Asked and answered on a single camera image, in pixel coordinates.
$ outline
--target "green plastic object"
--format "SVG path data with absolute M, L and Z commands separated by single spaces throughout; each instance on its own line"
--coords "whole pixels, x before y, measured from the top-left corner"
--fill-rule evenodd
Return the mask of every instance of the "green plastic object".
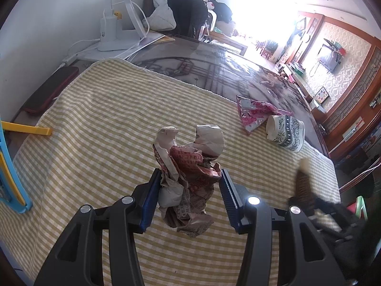
M 213 31 L 222 34 L 222 31 L 221 31 L 219 28 L 217 28 L 217 27 L 215 27 L 215 28 L 213 29 Z
M 361 211 L 364 214 L 364 219 L 368 220 L 368 214 L 366 213 L 365 201 L 363 196 L 358 196 L 356 199 L 356 216 L 361 218 Z

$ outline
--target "framed picture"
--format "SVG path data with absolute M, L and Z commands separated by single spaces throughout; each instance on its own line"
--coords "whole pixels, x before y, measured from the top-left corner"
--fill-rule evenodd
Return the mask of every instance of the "framed picture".
M 328 94 L 327 90 L 325 90 L 325 88 L 322 87 L 317 92 L 317 94 L 315 94 L 315 97 L 316 97 L 316 101 L 319 102 L 320 104 L 322 104 L 325 100 L 327 100 L 327 98 L 329 97 L 329 94 Z

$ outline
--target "pink plastic wrapper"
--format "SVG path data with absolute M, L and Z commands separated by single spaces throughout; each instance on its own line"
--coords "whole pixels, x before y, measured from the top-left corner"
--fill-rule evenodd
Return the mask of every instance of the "pink plastic wrapper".
M 259 102 L 237 96 L 238 114 L 248 134 L 262 125 L 270 115 L 289 115 L 291 112 L 277 109 L 268 102 Z

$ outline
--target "television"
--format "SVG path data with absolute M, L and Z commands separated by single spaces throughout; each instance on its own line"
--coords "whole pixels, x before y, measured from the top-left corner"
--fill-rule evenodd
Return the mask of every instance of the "television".
M 329 47 L 325 44 L 323 44 L 317 53 L 317 60 L 330 72 L 333 72 L 336 66 L 340 64 L 340 59 L 341 55 L 332 47 Z

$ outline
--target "glass tabletop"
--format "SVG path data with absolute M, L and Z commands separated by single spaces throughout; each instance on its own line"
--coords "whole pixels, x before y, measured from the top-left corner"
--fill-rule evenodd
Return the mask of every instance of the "glass tabletop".
M 150 45 L 127 59 L 236 102 L 236 96 L 272 103 L 304 122 L 305 140 L 328 157 L 321 133 L 296 84 L 240 55 L 213 44 L 176 37 Z

